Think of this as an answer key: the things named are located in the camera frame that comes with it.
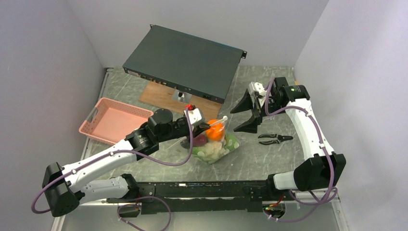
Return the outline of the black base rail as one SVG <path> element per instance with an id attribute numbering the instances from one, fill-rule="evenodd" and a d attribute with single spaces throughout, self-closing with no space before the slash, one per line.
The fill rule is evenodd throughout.
<path id="1" fill-rule="evenodd" d="M 172 212 L 262 212 L 277 201 L 291 201 L 287 190 L 276 190 L 269 180 L 139 182 L 139 194 L 131 200 L 141 214 Z"/>

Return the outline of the green fake vegetable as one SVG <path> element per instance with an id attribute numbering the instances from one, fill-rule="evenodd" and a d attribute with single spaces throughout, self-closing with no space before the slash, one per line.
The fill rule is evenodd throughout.
<path id="1" fill-rule="evenodd" d="M 240 146 L 239 140 L 232 133 L 225 134 L 223 144 L 226 154 L 233 152 Z"/>

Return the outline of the dark rack network switch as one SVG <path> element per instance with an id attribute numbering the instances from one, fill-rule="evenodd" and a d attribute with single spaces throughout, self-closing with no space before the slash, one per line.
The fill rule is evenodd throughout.
<path id="1" fill-rule="evenodd" d="M 223 104 L 247 52 L 151 25 L 122 65 L 127 74 Z"/>

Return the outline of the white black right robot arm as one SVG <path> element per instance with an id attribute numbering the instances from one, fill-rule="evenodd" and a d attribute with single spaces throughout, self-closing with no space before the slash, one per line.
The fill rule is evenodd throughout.
<path id="1" fill-rule="evenodd" d="M 268 86 L 251 82 L 232 114 L 251 111 L 251 117 L 235 132 L 257 133 L 263 118 L 285 113 L 299 137 L 304 161 L 295 170 L 272 174 L 265 186 L 266 196 L 276 200 L 284 190 L 332 189 L 346 165 L 343 154 L 331 147 L 315 118 L 310 96 L 303 85 L 290 86 L 285 77 L 273 78 Z"/>

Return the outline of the pink plastic basket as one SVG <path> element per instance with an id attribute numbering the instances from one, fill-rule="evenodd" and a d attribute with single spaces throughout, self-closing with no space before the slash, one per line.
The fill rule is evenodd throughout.
<path id="1" fill-rule="evenodd" d="M 114 145 L 138 129 L 153 112 L 102 97 L 98 100 L 79 132 L 89 139 Z"/>

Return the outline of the wooden board stand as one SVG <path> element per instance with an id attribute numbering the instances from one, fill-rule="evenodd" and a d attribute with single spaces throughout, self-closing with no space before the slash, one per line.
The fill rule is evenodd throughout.
<path id="1" fill-rule="evenodd" d="M 149 82 L 139 97 L 139 101 L 180 114 L 183 113 L 187 104 L 194 104 L 203 112 L 205 119 L 209 120 L 217 118 L 222 106 L 221 104 L 195 95 L 192 95 L 188 102 L 179 101 L 176 94 L 177 92 L 176 89 Z"/>

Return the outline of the dark red fake fruit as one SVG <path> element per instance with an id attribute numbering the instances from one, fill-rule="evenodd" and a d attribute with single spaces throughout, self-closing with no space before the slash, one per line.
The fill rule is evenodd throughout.
<path id="1" fill-rule="evenodd" d="M 208 138 L 205 134 L 200 134 L 193 138 L 193 147 L 202 147 L 208 143 Z"/>

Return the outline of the black handled pliers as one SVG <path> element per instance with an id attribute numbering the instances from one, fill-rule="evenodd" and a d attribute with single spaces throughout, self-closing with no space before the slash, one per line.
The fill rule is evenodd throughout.
<path id="1" fill-rule="evenodd" d="M 284 141 L 293 140 L 293 136 L 279 135 L 279 134 L 261 134 L 257 138 L 258 139 L 270 138 L 270 140 L 268 141 L 259 141 L 258 143 L 261 145 L 280 144 Z"/>

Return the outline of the orange fake fruit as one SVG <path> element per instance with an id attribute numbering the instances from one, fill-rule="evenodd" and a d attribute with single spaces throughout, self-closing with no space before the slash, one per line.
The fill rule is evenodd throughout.
<path id="1" fill-rule="evenodd" d="M 209 120 L 207 123 L 210 125 L 210 129 L 205 131 L 207 138 L 211 141 L 221 141 L 225 135 L 224 123 L 216 123 L 217 119 Z"/>

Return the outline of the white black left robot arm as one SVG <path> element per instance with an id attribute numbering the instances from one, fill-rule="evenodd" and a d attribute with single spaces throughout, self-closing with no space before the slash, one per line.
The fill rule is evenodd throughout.
<path id="1" fill-rule="evenodd" d="M 193 140 L 208 129 L 210 125 L 195 106 L 188 105 L 177 120 L 169 110 L 158 109 L 138 129 L 110 148 L 73 164 L 61 166 L 54 162 L 48 165 L 42 190 L 36 197 L 45 195 L 49 209 L 39 211 L 33 201 L 31 210 L 36 214 L 50 212 L 53 217 L 60 217 L 94 200 L 118 198 L 132 202 L 139 194 L 139 187 L 131 174 L 122 174 L 112 180 L 98 180 L 98 177 L 143 158 L 171 166 L 171 163 L 151 157 L 159 150 L 159 144 L 182 137 Z"/>

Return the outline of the clear zip top bag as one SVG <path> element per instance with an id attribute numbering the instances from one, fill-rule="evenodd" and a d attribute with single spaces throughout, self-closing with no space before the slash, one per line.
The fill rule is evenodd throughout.
<path id="1" fill-rule="evenodd" d="M 221 119 L 207 122 L 210 129 L 193 139 L 192 155 L 203 162 L 212 164 L 220 158 L 232 153 L 240 146 L 238 139 L 225 128 L 229 118 L 225 115 Z"/>

